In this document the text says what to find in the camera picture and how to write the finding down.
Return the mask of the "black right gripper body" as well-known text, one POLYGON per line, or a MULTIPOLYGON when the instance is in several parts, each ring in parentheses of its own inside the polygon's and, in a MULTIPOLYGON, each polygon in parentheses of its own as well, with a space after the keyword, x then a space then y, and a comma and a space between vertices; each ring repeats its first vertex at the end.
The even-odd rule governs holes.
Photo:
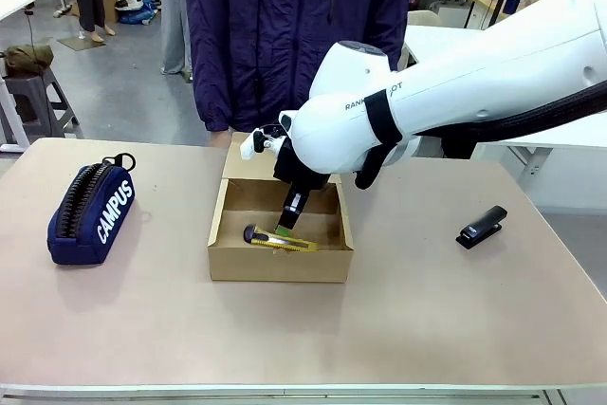
POLYGON ((273 176, 300 193, 321 190, 328 182, 328 175, 319 174, 301 162, 289 138, 285 138, 279 150, 273 176))

